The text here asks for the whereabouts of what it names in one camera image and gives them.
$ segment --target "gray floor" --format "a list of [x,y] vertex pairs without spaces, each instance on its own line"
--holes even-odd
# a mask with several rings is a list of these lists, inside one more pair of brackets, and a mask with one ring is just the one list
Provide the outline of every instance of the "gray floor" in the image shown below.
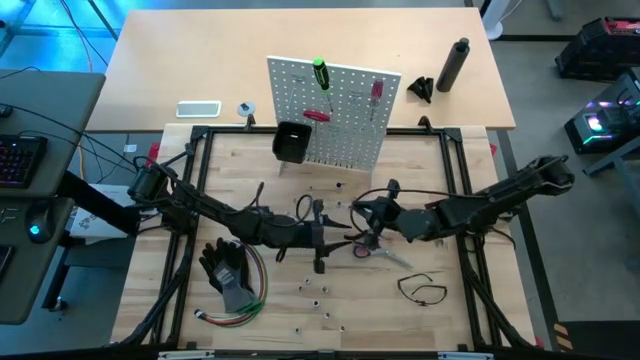
[[[80,26],[91,34],[91,42],[107,59],[114,40],[108,37],[85,1],[68,1]],[[504,22],[507,34],[572,34],[582,24],[599,16],[630,15],[638,12],[635,0],[560,1],[566,9],[563,22],[553,22],[543,0],[523,1]],[[293,0],[219,1],[204,0],[104,0],[97,1],[115,28],[120,28],[131,9],[139,8],[278,8],[300,7]],[[4,0],[0,18],[11,20],[20,0]],[[399,7],[463,6],[464,1],[307,1],[305,7]],[[46,70],[87,71],[84,51],[58,1],[38,0],[25,21],[25,31],[49,36],[17,36],[0,57],[0,68],[33,65]],[[510,133],[518,166],[524,166],[541,154],[568,154],[569,166],[576,173],[572,191],[558,198],[535,198],[529,202],[536,235],[544,258],[560,320],[640,320],[640,274],[628,269],[626,260],[640,254],[639,228],[622,184],[615,174],[604,173],[590,179],[580,170],[593,158],[577,157],[562,126],[606,85],[584,81],[560,80],[553,58],[562,43],[493,43],[492,48],[502,75],[507,96],[516,118],[517,129]],[[105,66],[94,56],[94,70]],[[497,144],[495,134],[490,134]],[[123,148],[125,134],[101,134],[97,137],[116,150]],[[138,145],[137,154],[146,154],[159,134],[132,134],[130,144]],[[110,159],[111,155],[99,150]],[[96,181],[99,170],[95,159],[85,154],[87,179]],[[103,164],[103,171],[111,170]],[[70,169],[77,172],[78,159]],[[506,176],[501,154],[496,154],[496,169]],[[116,170],[105,183],[128,184],[131,177]],[[512,232],[518,242],[517,255],[536,333],[548,342],[542,323],[533,275],[517,223]],[[117,251],[126,263],[131,243],[97,249],[102,254]],[[54,349],[72,349],[105,344],[122,292],[125,268],[74,268],[65,283],[63,296],[72,307],[64,314],[48,313],[34,307],[26,324],[0,326],[0,355]],[[43,334],[41,338],[33,336]]]

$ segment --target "pegboard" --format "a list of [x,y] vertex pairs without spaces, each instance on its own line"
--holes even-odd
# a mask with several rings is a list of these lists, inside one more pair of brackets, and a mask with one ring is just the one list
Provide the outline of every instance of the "pegboard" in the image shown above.
[[[278,123],[310,125],[305,160],[348,169],[373,171],[400,84],[398,73],[326,63],[329,100],[320,89],[310,60],[268,56],[273,107]],[[371,103],[374,81],[382,80],[382,97]],[[303,116],[306,110],[330,116],[318,122]]]

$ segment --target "light wood table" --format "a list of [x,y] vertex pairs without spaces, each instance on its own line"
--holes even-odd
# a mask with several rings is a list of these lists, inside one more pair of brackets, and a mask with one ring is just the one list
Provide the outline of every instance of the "light wood table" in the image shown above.
[[[406,88],[437,80],[451,46],[471,53],[449,93],[427,104]],[[236,109],[256,104],[256,121],[274,125],[267,56],[313,59],[399,72],[391,126],[515,122],[476,8],[143,10],[131,11],[87,131],[161,131],[183,100],[220,100],[221,123],[242,122]]]
[[[168,124],[159,160],[183,151],[190,133],[190,125]],[[497,177],[485,128],[465,127],[462,133],[473,189],[495,183]],[[314,198],[324,199],[326,213],[332,219],[349,223],[348,204],[371,187],[385,187],[390,178],[397,179],[405,189],[447,190],[435,137],[387,136],[373,177],[313,164],[287,164],[279,175],[280,162],[271,153],[272,140],[273,135],[216,135],[207,169],[206,193],[240,208],[249,203],[259,182],[264,181],[261,204],[270,206],[274,212],[291,213],[295,200],[309,193]],[[200,171],[199,164],[198,155],[192,177],[194,183]],[[174,166],[179,174],[182,173],[180,166],[181,163]],[[343,184],[340,189],[336,188],[337,182]],[[417,208],[440,198],[415,195],[401,193],[398,201],[407,208]],[[359,225],[364,226],[364,223],[359,221]],[[329,242],[342,240],[344,233],[327,229],[326,239]],[[181,346],[196,341],[198,348],[244,350],[454,350],[459,343],[471,344],[455,240],[447,238],[409,244],[397,233],[385,232],[385,236],[389,240],[383,240],[382,245],[409,261],[414,266],[413,271],[385,258],[356,259],[347,246],[326,258],[326,274],[318,275],[312,270],[312,250],[289,249],[285,260],[276,264],[276,250],[259,246],[269,274],[266,306],[253,322],[232,329],[216,327],[193,316],[196,308],[211,313],[224,309],[221,296],[209,285],[201,265],[194,259]],[[201,217],[196,256],[206,242],[214,242],[218,237],[230,238],[230,234],[225,227]],[[163,230],[138,237],[112,340],[126,337],[156,300],[168,239],[169,234]],[[498,305],[520,333],[533,341],[511,243],[491,233],[486,239],[485,252]],[[397,290],[397,279],[417,272],[428,272],[434,284],[448,287],[449,294],[442,303],[420,307]],[[300,292],[298,287],[304,285],[307,278],[311,284]],[[322,286],[327,286],[329,292],[322,293]],[[319,309],[314,309],[313,300],[320,301]],[[166,312],[163,339],[168,334],[173,301]],[[482,306],[479,307],[480,313],[484,314]],[[324,318],[327,312],[331,314],[329,319]],[[484,315],[480,320],[488,341]],[[344,332],[340,332],[340,326],[345,327]],[[295,328],[302,329],[301,334],[296,334]]]

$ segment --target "phone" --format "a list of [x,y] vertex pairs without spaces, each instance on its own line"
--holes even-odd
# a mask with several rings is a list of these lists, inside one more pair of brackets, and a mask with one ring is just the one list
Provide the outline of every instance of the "phone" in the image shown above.
[[176,108],[179,118],[212,118],[220,116],[220,101],[180,101]]
[[0,281],[2,280],[2,274],[6,271],[9,260],[13,255],[13,250],[13,246],[0,245]]

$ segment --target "glove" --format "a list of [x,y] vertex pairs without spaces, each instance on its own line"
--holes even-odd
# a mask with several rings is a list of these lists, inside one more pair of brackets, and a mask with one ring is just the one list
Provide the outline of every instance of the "glove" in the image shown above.
[[256,301],[249,285],[249,264],[244,246],[218,238],[215,250],[207,243],[200,264],[213,286],[224,300],[227,313],[239,312]]

